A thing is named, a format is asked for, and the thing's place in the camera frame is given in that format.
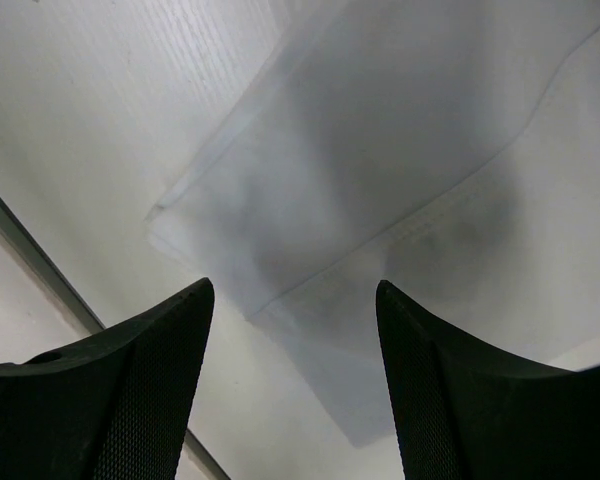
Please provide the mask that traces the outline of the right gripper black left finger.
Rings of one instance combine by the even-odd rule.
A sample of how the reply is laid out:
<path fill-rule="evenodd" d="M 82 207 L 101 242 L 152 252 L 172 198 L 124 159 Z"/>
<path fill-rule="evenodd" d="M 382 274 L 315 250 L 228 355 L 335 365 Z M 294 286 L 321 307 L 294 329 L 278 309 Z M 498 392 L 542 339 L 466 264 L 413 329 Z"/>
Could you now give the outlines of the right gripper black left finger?
<path fill-rule="evenodd" d="M 97 334 L 0 364 L 0 479 L 172 479 L 214 289 L 201 279 Z"/>

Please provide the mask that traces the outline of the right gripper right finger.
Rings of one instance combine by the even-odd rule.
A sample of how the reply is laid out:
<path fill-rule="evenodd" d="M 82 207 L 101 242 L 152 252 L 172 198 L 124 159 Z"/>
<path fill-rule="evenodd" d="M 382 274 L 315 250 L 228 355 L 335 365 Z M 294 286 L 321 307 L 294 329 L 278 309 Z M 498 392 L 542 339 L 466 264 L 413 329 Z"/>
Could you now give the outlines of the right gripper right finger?
<path fill-rule="evenodd" d="M 600 365 L 507 352 L 388 281 L 375 305 L 406 478 L 600 479 Z"/>

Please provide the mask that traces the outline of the white skirt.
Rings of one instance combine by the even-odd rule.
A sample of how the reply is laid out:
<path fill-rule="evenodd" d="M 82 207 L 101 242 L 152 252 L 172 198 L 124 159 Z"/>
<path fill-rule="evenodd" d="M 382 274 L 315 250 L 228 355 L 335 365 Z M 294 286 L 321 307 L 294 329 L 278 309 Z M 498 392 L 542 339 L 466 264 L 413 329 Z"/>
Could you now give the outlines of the white skirt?
<path fill-rule="evenodd" d="M 393 427 L 387 280 L 546 361 L 600 336 L 600 1 L 325 1 L 157 203 L 152 244 Z"/>

